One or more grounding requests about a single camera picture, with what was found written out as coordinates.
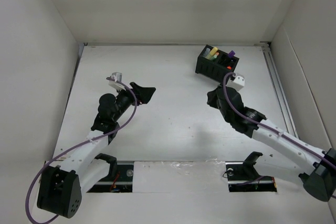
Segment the black purple-capped marker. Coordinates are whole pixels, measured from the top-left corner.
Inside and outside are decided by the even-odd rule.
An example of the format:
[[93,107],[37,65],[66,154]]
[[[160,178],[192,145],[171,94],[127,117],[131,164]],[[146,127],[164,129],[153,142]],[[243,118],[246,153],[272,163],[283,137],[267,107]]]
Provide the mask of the black purple-capped marker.
[[235,52],[232,50],[228,53],[228,58],[232,59],[235,56]]

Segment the yellow pastel highlighter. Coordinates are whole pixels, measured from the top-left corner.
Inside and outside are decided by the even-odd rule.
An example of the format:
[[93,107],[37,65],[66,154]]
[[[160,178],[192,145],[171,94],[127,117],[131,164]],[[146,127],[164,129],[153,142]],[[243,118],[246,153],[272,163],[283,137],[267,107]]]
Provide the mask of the yellow pastel highlighter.
[[213,55],[215,55],[215,53],[218,51],[217,47],[213,47],[211,49],[211,51],[208,53],[208,55],[206,56],[207,59],[210,59]]

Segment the black two-compartment organizer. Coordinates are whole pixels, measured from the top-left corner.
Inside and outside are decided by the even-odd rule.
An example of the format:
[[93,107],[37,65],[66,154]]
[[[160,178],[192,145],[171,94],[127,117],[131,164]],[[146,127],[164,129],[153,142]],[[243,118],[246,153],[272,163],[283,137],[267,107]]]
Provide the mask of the black two-compartment organizer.
[[212,49],[213,47],[206,45],[203,48],[197,57],[195,73],[204,75],[214,81],[222,82],[226,74],[234,72],[238,65],[239,58],[237,58],[235,54],[235,56],[230,59],[228,58],[228,53],[218,49],[218,57],[214,61],[211,61],[211,58],[207,59],[206,56],[204,56],[206,48]]

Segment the aluminium side rail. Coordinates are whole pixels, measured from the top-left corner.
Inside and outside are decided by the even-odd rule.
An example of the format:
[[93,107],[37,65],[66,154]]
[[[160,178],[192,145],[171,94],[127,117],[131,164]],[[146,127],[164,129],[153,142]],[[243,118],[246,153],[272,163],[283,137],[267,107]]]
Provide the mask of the aluminium side rail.
[[278,103],[280,106],[282,118],[286,127],[286,130],[288,133],[292,134],[295,137],[299,137],[297,133],[297,129],[292,117],[292,114],[290,112],[289,104],[286,99],[286,95],[284,92],[284,89],[282,87],[280,77],[271,53],[270,45],[269,43],[261,43],[260,44],[261,50],[264,55],[264,59],[268,68],[268,72],[272,81],[272,85],[276,94],[276,97],[278,99]]

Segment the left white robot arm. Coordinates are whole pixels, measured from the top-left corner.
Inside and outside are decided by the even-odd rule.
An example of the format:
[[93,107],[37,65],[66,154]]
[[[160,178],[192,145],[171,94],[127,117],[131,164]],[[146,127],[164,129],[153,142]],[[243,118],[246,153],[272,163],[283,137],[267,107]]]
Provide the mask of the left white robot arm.
[[106,93],[100,97],[98,114],[85,142],[70,148],[69,157],[60,164],[47,165],[42,171],[37,198],[39,209],[72,218],[83,194],[100,179],[112,180],[117,175],[116,158],[103,154],[102,150],[122,129],[118,120],[123,113],[130,106],[149,103],[156,89],[141,87],[135,82],[127,87],[121,81],[108,80],[117,95]]

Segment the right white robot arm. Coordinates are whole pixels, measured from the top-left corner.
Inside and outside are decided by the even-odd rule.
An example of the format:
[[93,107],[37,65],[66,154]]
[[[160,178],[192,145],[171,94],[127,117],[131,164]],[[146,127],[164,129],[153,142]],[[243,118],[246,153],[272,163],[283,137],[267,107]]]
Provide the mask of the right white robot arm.
[[240,94],[219,84],[207,93],[207,105],[217,109],[235,131],[261,142],[282,156],[285,162],[262,152],[252,152],[240,164],[245,187],[264,177],[280,178],[302,186],[313,198],[328,202],[335,197],[335,149],[328,151],[304,143],[280,129],[262,113],[244,106]]

